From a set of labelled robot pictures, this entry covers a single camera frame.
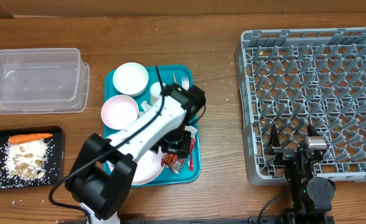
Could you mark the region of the red snack wrapper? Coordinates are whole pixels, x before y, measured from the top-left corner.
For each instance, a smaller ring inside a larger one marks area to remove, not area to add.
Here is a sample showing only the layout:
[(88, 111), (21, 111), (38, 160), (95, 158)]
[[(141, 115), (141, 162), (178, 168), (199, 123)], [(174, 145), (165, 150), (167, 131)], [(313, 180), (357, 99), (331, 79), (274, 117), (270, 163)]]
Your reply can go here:
[[(190, 154), (189, 154), (189, 162), (188, 162), (189, 171), (194, 171), (194, 162), (193, 162), (192, 151), (194, 149), (195, 144), (196, 144), (196, 138), (191, 138), (190, 150), (189, 150)], [(179, 174), (179, 172), (181, 171), (185, 162), (186, 162), (186, 159), (179, 159), (178, 156), (175, 154), (166, 154), (161, 160), (161, 165), (167, 166), (167, 168), (170, 171), (172, 171), (175, 174)]]

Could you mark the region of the large pink plate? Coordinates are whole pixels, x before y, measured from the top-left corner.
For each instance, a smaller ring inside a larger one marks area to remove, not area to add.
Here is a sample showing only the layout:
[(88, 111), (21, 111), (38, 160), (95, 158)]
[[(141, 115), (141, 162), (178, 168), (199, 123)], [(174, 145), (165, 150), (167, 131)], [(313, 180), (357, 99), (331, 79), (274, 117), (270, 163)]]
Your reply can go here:
[(160, 147), (158, 147), (157, 152), (148, 150), (137, 163), (132, 186), (144, 185), (154, 180), (164, 169), (161, 164), (164, 156), (165, 154)]

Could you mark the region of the small tissue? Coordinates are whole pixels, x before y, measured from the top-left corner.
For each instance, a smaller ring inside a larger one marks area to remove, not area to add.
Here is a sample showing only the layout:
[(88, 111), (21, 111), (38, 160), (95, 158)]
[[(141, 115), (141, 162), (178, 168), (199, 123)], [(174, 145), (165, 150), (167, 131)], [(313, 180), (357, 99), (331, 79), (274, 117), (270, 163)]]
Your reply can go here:
[(141, 107), (143, 110), (139, 112), (139, 116), (144, 115), (147, 111), (149, 111), (152, 108), (152, 106), (147, 101), (143, 101), (141, 103)]

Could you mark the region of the pink bowl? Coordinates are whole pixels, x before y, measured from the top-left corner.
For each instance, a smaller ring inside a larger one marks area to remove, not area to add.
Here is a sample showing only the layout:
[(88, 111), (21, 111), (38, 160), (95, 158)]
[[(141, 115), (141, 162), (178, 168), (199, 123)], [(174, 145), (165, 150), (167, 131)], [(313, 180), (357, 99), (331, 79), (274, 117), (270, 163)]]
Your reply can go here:
[(135, 122), (139, 115), (137, 102), (127, 95), (112, 96), (101, 108), (101, 120), (107, 127), (122, 130)]

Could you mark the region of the orange carrot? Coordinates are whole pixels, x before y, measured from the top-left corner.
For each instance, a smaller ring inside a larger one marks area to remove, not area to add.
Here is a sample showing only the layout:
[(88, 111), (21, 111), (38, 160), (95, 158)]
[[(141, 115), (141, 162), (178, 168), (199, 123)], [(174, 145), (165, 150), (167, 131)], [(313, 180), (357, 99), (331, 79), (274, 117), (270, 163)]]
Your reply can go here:
[(8, 142), (10, 144), (23, 144), (26, 142), (36, 141), (39, 139), (50, 138), (52, 136), (53, 134), (50, 133), (20, 134), (9, 137)]

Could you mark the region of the white napkin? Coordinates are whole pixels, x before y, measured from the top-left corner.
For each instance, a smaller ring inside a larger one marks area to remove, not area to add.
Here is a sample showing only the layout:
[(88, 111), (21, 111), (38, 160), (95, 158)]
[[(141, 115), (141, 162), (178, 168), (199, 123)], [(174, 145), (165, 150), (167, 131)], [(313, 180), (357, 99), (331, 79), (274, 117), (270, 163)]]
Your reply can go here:
[(185, 130), (190, 132), (190, 137), (195, 139), (195, 135), (197, 134), (197, 129), (193, 126), (186, 126)]

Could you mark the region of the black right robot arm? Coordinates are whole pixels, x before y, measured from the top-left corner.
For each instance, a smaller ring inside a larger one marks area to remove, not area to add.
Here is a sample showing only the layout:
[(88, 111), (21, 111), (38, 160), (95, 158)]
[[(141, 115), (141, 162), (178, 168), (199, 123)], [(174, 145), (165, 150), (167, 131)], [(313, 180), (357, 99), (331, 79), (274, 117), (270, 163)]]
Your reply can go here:
[[(266, 153), (274, 156), (274, 164), (285, 166), (289, 190), (275, 196), (261, 209), (257, 222), (271, 223), (334, 223), (327, 216), (332, 210), (336, 185), (333, 181), (313, 174), (313, 165), (323, 159), (329, 145), (312, 125), (307, 126), (307, 136), (295, 149), (285, 149), (279, 141), (277, 127), (272, 125)], [(292, 208), (286, 208), (277, 217), (263, 218), (263, 212), (277, 199), (290, 193)]]

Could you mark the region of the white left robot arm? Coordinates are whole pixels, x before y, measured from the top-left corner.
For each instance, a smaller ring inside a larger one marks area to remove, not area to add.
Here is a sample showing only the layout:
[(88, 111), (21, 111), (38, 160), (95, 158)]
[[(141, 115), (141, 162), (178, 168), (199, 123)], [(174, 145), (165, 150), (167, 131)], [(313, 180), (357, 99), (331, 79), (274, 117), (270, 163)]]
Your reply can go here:
[(161, 94), (149, 111), (114, 139), (92, 134), (84, 142), (65, 187), (88, 223), (94, 218), (107, 220), (118, 211), (129, 194), (138, 162), (148, 151), (188, 157), (190, 133), (185, 127), (205, 105), (205, 93), (197, 86), (185, 90), (173, 84)]

